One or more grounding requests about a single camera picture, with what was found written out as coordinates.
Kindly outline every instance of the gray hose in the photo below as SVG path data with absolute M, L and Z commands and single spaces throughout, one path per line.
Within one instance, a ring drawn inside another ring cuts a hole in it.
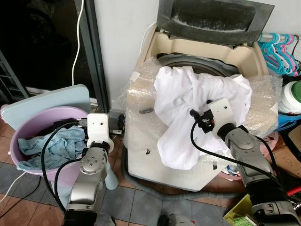
M 186 192 L 183 194 L 162 194 L 161 192 L 156 191 L 155 189 L 151 187 L 144 186 L 139 183 L 139 181 L 129 175 L 128 173 L 128 167 L 127 167 L 127 149 L 123 150 L 122 157 L 121 157 L 121 168 L 123 175 L 126 180 L 131 182 L 136 187 L 142 189 L 143 191 L 150 193 L 154 195 L 157 198 L 165 199 L 165 200 L 182 200 L 182 199 L 198 199 L 202 197 L 211 197 L 211 198 L 217 198 L 217 199 L 233 199 L 233 198 L 240 198 L 244 194 L 240 193 L 215 193 L 215 192 L 206 192 L 206 191 L 198 191 L 198 192 Z

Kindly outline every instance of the green cap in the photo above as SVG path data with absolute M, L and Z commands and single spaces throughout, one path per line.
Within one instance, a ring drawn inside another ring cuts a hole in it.
M 301 103 L 301 81 L 296 82 L 292 86 L 293 97 Z

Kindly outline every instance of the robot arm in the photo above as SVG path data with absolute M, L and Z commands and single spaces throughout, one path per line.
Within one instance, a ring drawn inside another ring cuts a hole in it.
M 201 116 L 194 110 L 190 114 L 205 133 L 212 131 L 216 138 L 225 141 L 234 159 L 253 165 L 274 176 L 269 162 L 259 149 L 259 141 L 236 127 L 233 112 L 227 99 L 208 104 L 209 110 Z M 286 192 L 268 176 L 246 166 L 238 165 L 242 181 L 250 194 L 252 211 L 263 225 L 300 226 L 301 221 Z
M 87 118 L 89 140 L 87 152 L 79 163 L 80 172 L 66 207 L 64 226 L 94 226 L 101 205 L 103 182 L 109 189 L 118 186 L 108 163 L 114 143 L 109 137 L 109 116 L 92 113 Z

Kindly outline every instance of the black cable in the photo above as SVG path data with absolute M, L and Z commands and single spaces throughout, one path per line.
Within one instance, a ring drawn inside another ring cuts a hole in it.
M 68 165 L 68 164 L 70 164 L 70 163 L 73 163 L 73 162 L 80 161 L 80 160 L 81 160 L 81 158 L 80 158 L 80 159 L 69 160 L 69 161 L 65 162 L 63 165 L 60 166 L 60 168 L 58 168 L 58 170 L 57 170 L 57 172 L 56 172 L 56 174 L 55 174 L 55 196 L 57 197 L 57 202 L 58 202 L 59 205 L 62 205 L 62 206 L 63 206 L 63 204 L 62 204 L 62 202 L 61 202 L 61 200 L 60 200 L 60 196 L 58 195 L 58 191 L 57 191 L 57 181 L 58 181 L 58 177 L 59 177 L 59 175 L 60 175 L 60 172 L 61 172 L 61 170 L 62 170 L 66 165 Z
M 298 36 L 298 35 L 294 35 L 296 38 L 297 38 L 297 42 L 296 42 L 296 44 L 295 44 L 295 46 L 294 46 L 294 48 L 293 48 L 293 51 L 292 51 L 292 56 L 293 56 L 293 54 L 294 54 L 294 52 L 295 52 L 295 49 L 296 49 L 296 47 L 297 47 L 297 45 L 298 45 L 298 43 L 299 43 L 299 41 L 300 41 L 300 37 Z
M 26 199 L 28 196 L 30 196 L 32 193 L 34 193 L 34 192 L 38 189 L 40 183 L 41 183 L 41 177 L 39 177 L 39 182 L 38 182 L 37 186 L 35 187 L 35 189 L 34 189 L 32 192 L 30 192 L 28 195 L 26 195 L 25 197 L 23 197 L 22 199 L 20 199 L 19 201 L 17 201 L 12 207 L 10 207 L 5 213 L 3 213 L 3 214 L 0 216 L 0 219 L 1 219 L 2 217 L 4 217 L 4 216 L 5 216 L 12 208 L 14 208 L 20 201 L 22 201 L 23 199 Z
M 41 153 L 41 164 L 42 164 L 42 172 L 43 172 L 43 178 L 44 178 L 44 181 L 45 181 L 45 184 L 46 184 L 46 188 L 47 190 L 50 192 L 51 196 L 54 198 L 54 200 L 57 202 L 57 204 L 59 205 L 61 211 L 63 213 L 66 212 L 66 209 L 65 207 L 62 205 L 62 203 L 60 202 L 60 200 L 55 196 L 54 192 L 52 191 L 51 189 L 51 186 L 50 186 L 50 183 L 48 181 L 48 178 L 47 178 L 47 174 L 46 174 L 46 169 L 45 169 L 45 151 L 46 151 L 46 147 L 47 145 L 49 144 L 49 142 L 51 141 L 51 139 L 54 137 L 54 135 L 61 129 L 63 128 L 64 126 L 67 126 L 67 125 L 78 125 L 78 122 L 68 122 L 68 123 L 65 123 L 64 125 L 61 125 L 60 127 L 58 127 L 52 134 L 51 136 L 48 138 L 48 140 L 46 141 L 43 149 L 42 149 L 42 153 Z
M 244 163 L 244 162 L 242 162 L 242 161 L 238 161 L 238 160 L 231 159 L 231 158 L 228 158 L 228 157 L 226 157 L 226 156 L 223 156 L 223 155 L 220 155 L 220 154 L 217 154 L 217 153 L 213 153 L 213 152 L 207 151 L 207 150 L 205 150 L 205 149 L 199 147 L 199 146 L 194 142 L 194 140 L 193 140 L 193 132 L 194 132 L 194 129 L 195 129 L 197 123 L 198 123 L 197 121 L 194 122 L 194 124 L 193 124 L 193 126 L 192 126 L 192 128 L 191 128 L 191 133 L 190 133 L 190 139 L 191 139 L 191 142 L 192 142 L 193 146 L 194 146 L 196 149 L 198 149 L 198 150 L 200 150 L 201 152 L 204 152 L 204 153 L 206 153 L 206 154 L 213 155 L 213 156 L 215 156 L 215 157 L 218 157 L 218 158 L 221 158 L 221 159 L 224 159 L 224 160 L 227 160 L 227 161 L 230 161 L 230 162 L 233 162 L 233 163 L 236 163 L 236 164 L 239 164 L 239 165 L 248 167 L 248 168 L 253 169 L 253 170 L 257 171 L 257 172 L 260 172 L 260 173 L 264 174 L 265 176 L 269 177 L 271 180 L 275 181 L 279 186 L 281 186 L 280 183 L 277 181 L 276 178 L 274 178 L 271 174 L 267 173 L 266 171 L 264 171 L 264 170 L 262 170 L 262 169 L 260 169 L 260 168 L 257 168 L 257 167 L 255 167 L 255 166 L 249 165 L 249 164 Z
M 269 152 L 269 155 L 270 155 L 270 157 L 271 157 L 272 163 L 273 163 L 273 165 L 274 165 L 274 167 L 275 167 L 275 171 L 276 171 L 276 174 L 277 174 L 277 178 L 278 178 L 278 180 L 281 182 L 281 179 L 280 179 L 280 171 L 279 171 L 279 168 L 278 168 L 278 166 L 277 166 L 277 163 L 276 163 L 276 160 L 275 160 L 275 157 L 274 157 L 274 154 L 273 154 L 271 148 L 269 147 L 268 143 L 267 143 L 264 139 L 262 139 L 262 138 L 260 138 L 260 137 L 258 137 L 258 136 L 255 136 L 255 137 L 256 137 L 257 139 L 259 139 L 261 142 L 263 142 L 263 144 L 266 146 L 266 148 L 267 148 L 267 150 L 268 150 L 268 152 Z

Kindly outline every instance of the white wall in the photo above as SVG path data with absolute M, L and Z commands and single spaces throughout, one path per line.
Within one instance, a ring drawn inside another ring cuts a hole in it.
M 301 0 L 256 0 L 275 5 L 264 32 L 301 35 Z M 156 21 L 159 0 L 95 0 L 104 72 L 111 109 L 121 109 L 118 97 L 139 55 L 143 34 Z M 296 54 L 301 59 L 301 45 Z

